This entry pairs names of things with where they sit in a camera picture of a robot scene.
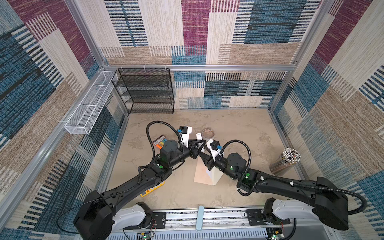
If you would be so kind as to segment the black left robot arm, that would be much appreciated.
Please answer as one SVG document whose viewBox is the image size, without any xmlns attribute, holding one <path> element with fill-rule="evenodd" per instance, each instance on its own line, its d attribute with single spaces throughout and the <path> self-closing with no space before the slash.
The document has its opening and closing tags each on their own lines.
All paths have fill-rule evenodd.
<svg viewBox="0 0 384 240">
<path fill-rule="evenodd" d="M 117 226 L 118 222 L 114 217 L 127 203 L 165 181 L 187 158 L 196 159 L 207 143 L 205 140 L 190 140 L 190 127 L 182 126 L 176 130 L 164 121 L 150 122 L 146 127 L 147 137 L 150 136 L 150 127 L 154 124 L 169 127 L 178 139 L 166 141 L 160 154 L 153 154 L 149 164 L 138 167 L 137 176 L 103 193 L 93 191 L 86 196 L 84 203 L 75 206 L 78 212 L 73 224 L 76 234 L 84 240 L 105 240 L 113 227 Z"/>
</svg>

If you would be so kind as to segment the pink envelope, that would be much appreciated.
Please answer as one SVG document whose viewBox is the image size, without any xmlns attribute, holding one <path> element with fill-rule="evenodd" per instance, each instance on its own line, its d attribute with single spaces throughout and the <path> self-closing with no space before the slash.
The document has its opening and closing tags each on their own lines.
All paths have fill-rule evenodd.
<svg viewBox="0 0 384 240">
<path fill-rule="evenodd" d="M 212 170 L 208 170 L 204 165 L 202 158 L 197 158 L 197 167 L 194 177 L 195 183 L 214 186 L 219 182 L 222 176 L 223 172 L 221 172 L 219 169 L 213 168 Z"/>
</svg>

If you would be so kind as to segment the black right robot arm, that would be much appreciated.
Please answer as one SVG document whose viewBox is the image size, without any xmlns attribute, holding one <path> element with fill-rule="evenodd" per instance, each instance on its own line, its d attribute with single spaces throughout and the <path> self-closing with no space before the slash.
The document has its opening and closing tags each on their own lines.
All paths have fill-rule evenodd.
<svg viewBox="0 0 384 240">
<path fill-rule="evenodd" d="M 233 143 L 243 145 L 248 153 L 244 160 L 239 154 L 224 156 L 225 149 Z M 367 200 L 354 192 L 337 188 L 331 181 L 319 177 L 316 181 L 301 181 L 269 175 L 251 169 L 252 153 L 241 140 L 231 140 L 220 145 L 218 141 L 204 140 L 194 143 L 194 153 L 199 154 L 208 170 L 218 169 L 237 181 L 238 193 L 247 197 L 252 193 L 270 193 L 293 199 L 310 206 L 310 213 L 331 228 L 346 231 L 348 218 L 363 212 Z"/>
</svg>

